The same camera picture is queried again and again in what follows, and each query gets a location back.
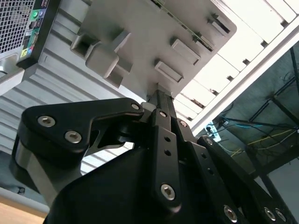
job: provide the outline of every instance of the corrugated metal surface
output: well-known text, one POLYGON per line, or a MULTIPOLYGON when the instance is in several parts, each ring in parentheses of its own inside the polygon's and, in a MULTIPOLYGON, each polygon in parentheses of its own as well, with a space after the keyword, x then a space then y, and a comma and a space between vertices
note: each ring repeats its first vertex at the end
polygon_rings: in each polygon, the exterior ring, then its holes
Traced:
MULTIPOLYGON (((0 150, 11 153, 21 114, 28 107, 120 97, 142 101, 123 87, 114 88, 71 53, 71 41, 88 7, 82 0, 62 1, 36 74, 0 97, 0 150)), ((130 148, 127 143, 88 156, 81 170, 87 173, 130 148)))

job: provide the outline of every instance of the metal frame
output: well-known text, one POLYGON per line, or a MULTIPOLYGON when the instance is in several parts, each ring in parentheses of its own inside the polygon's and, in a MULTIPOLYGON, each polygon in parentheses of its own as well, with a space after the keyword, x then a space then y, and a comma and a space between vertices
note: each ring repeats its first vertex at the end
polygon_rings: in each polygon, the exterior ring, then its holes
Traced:
POLYGON ((228 130, 224 130, 223 133, 226 136, 229 136, 230 140, 232 140, 237 146, 239 146, 243 151, 246 152, 247 156, 249 157, 253 167, 255 168, 255 172, 252 173, 250 176, 253 179, 256 179, 257 177, 260 177, 262 182, 264 183, 266 189, 270 193, 271 197, 273 197, 275 200, 280 201, 281 204, 284 205, 284 210, 287 212, 288 216, 291 217, 292 223, 297 224, 298 222, 290 212, 289 208, 285 204, 283 198, 281 197, 278 190, 275 188, 273 182, 268 177, 268 174, 272 172, 273 170, 283 166, 284 164, 292 161, 295 158, 299 156, 299 152, 295 150, 295 147, 290 148, 287 152, 285 152, 282 156, 282 158, 276 159, 272 164, 262 166, 260 161, 256 157, 256 152, 253 148, 248 147, 244 142, 242 142, 238 137, 236 137, 234 134, 232 134, 228 130))

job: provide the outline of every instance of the white ceiling panel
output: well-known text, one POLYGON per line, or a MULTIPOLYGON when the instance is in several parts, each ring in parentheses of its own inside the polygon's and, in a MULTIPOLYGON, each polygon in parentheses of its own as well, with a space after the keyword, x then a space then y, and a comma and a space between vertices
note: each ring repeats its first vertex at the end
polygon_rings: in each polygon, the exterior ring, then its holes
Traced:
POLYGON ((182 94, 178 94, 176 96, 176 100, 184 104, 185 106, 189 107, 191 110, 193 110, 196 113, 200 113, 202 111, 202 108, 193 103, 190 99, 185 97, 182 94))
POLYGON ((291 22, 296 18, 296 13, 284 0, 265 0, 285 21, 291 22))
POLYGON ((196 112, 194 112, 193 110, 191 110, 190 108, 188 108, 187 106, 185 106, 184 104, 182 104, 176 99, 173 101, 173 105, 177 112, 179 112, 180 114, 184 115, 187 118, 194 119, 197 116, 196 112))
POLYGON ((281 17, 262 0, 223 2, 267 43, 284 29, 281 17))
POLYGON ((188 85, 182 90, 182 93, 189 99, 195 99, 203 106, 208 105, 215 98, 215 95, 211 93, 211 91, 203 87, 195 80, 192 80, 190 83, 188 83, 188 85))
POLYGON ((221 92, 228 84, 227 77, 236 77, 239 71, 221 56, 215 55, 208 64, 196 75, 194 80, 207 89, 221 92))
POLYGON ((285 0, 285 2, 297 13, 299 14, 299 1, 298 0, 285 0))

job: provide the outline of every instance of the black metal bracket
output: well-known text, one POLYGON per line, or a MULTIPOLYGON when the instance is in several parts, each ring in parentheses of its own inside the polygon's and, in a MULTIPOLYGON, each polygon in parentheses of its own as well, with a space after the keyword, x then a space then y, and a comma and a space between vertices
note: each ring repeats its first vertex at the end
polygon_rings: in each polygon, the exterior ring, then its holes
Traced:
POLYGON ((265 208, 275 211, 281 205, 211 139, 197 141, 176 118, 170 96, 159 91, 154 102, 153 112, 123 98, 23 113, 12 167, 52 204, 45 223, 274 223, 265 208), (134 149, 78 177, 88 150, 125 141, 135 143, 134 149))

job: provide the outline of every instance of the gray mounting plate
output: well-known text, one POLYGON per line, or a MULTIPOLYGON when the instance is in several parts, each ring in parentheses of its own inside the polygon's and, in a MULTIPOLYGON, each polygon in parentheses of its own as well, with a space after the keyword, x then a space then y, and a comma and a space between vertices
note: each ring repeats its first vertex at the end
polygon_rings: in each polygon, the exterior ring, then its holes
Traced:
POLYGON ((213 51, 197 44, 190 32, 151 0, 94 0, 80 28, 107 44, 123 30, 131 33, 117 52, 133 64, 121 84, 144 99, 157 85, 175 97, 236 32, 236 26, 210 0, 171 0, 163 5, 190 30, 211 42, 213 51), (223 34, 208 23, 213 14, 221 17, 229 33, 223 34), (176 39, 200 56, 198 62, 190 63, 187 56, 171 47, 176 39), (155 69, 159 61, 167 65, 161 67, 166 75, 155 69), (168 73, 182 79, 172 80, 168 73))

